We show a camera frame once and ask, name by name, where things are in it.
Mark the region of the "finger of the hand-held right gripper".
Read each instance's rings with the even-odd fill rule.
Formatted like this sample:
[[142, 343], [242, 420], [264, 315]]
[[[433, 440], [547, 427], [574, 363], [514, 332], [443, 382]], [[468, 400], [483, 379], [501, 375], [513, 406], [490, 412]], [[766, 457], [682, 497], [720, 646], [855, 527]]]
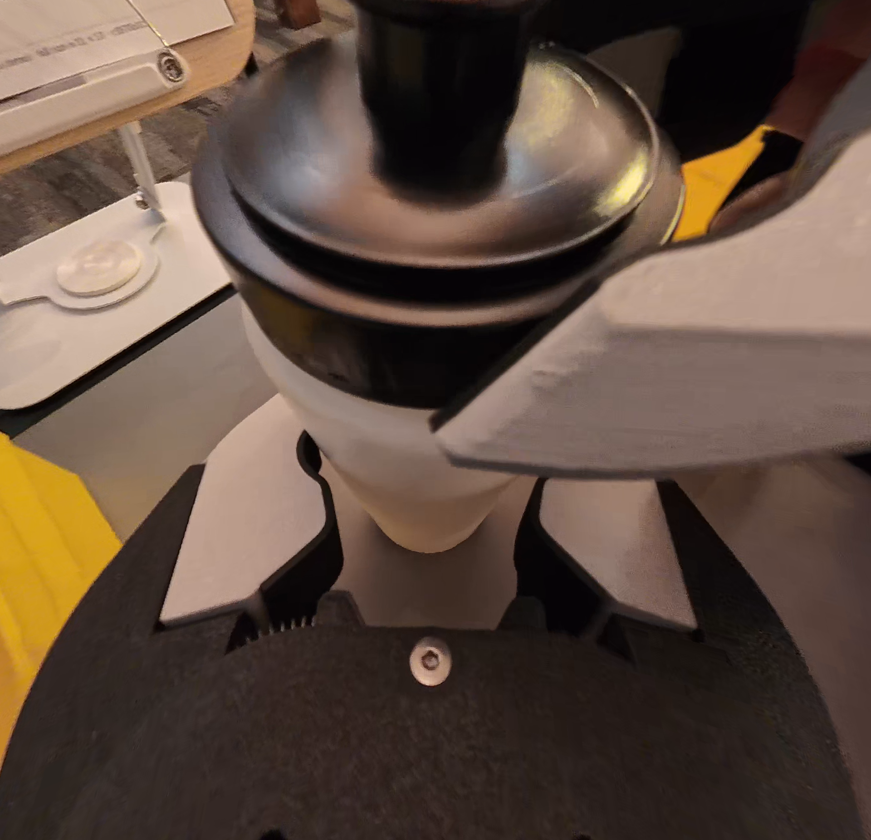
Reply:
[[869, 448], [869, 100], [840, 99], [792, 202], [606, 280], [434, 425], [454, 464], [672, 474]]

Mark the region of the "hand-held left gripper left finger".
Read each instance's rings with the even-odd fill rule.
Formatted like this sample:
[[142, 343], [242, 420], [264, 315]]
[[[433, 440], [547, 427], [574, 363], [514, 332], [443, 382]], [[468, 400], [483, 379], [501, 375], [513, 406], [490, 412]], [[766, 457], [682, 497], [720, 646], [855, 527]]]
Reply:
[[343, 570], [321, 453], [275, 396], [206, 459], [159, 621], [244, 614], [256, 630], [314, 616]]

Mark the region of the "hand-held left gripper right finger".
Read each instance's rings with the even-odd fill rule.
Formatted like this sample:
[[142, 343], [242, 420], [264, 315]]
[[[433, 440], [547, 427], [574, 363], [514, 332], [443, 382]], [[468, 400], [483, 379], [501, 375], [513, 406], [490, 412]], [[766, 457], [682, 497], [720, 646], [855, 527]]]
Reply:
[[549, 632], [602, 637], [614, 619], [698, 628], [653, 480], [539, 479], [515, 570], [517, 597], [539, 603]]

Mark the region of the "yellow plastic bin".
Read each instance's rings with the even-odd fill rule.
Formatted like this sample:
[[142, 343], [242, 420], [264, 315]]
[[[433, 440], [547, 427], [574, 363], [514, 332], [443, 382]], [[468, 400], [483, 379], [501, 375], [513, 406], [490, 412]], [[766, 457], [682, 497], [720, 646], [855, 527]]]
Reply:
[[793, 180], [804, 143], [762, 125], [735, 145], [687, 162], [685, 204], [672, 240], [704, 236], [726, 209], [728, 224], [776, 207]]
[[1, 757], [50, 647], [120, 547], [79, 476], [1, 435]]

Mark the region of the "white plastic bottle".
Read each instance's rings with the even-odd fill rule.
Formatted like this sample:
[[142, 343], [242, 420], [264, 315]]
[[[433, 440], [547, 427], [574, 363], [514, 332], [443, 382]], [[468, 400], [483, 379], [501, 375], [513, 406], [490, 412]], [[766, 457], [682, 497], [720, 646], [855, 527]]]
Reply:
[[457, 467], [430, 433], [430, 411], [339, 391], [295, 366], [241, 308], [246, 338], [267, 377], [344, 485], [386, 535], [411, 552], [452, 550], [528, 478]]

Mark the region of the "black bottle lid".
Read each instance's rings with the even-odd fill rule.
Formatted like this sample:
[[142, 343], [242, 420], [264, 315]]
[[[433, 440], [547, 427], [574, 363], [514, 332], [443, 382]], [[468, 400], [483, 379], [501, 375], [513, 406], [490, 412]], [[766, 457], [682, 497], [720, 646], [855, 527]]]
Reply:
[[626, 84], [535, 42], [547, 0], [349, 0], [249, 79], [195, 210], [282, 371], [435, 410], [600, 270], [667, 243], [680, 161]]

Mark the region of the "wooden edged instruction board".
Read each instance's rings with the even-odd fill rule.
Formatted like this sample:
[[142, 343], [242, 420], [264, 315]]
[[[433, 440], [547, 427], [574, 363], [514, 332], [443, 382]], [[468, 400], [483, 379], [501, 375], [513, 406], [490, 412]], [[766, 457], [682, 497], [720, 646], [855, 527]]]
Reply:
[[233, 81], [253, 49], [255, 7], [254, 0], [225, 2], [234, 18], [231, 27], [181, 42], [178, 47], [180, 58], [190, 69], [190, 78], [183, 87], [2, 155], [1, 174], [6, 175], [119, 127], [158, 115]]

